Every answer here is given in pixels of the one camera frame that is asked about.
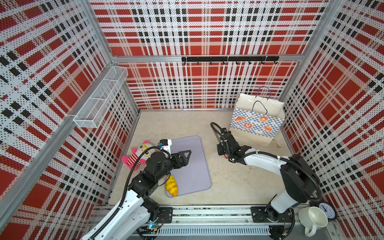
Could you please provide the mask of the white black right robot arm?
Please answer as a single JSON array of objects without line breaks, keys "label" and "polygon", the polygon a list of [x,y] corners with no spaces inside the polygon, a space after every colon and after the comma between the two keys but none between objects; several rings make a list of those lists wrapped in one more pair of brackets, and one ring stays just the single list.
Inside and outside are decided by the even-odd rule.
[{"label": "white black right robot arm", "polygon": [[250,146],[240,146],[230,131],[214,122],[210,126],[219,142],[218,155],[226,155],[231,163],[258,167],[282,178],[285,189],[266,205],[269,221],[277,222],[287,210],[299,204],[322,199],[320,179],[300,155],[280,157]]}]

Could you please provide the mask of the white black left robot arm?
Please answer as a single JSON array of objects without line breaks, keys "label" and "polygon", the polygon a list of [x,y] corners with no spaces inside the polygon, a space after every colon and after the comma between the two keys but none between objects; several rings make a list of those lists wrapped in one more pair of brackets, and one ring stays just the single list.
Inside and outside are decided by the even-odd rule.
[{"label": "white black left robot arm", "polygon": [[159,180],[174,169],[188,165],[192,151],[168,154],[159,150],[151,154],[143,171],[130,180],[129,174],[121,200],[82,240],[126,240],[148,221],[159,215],[159,204],[150,195],[159,187]]}]

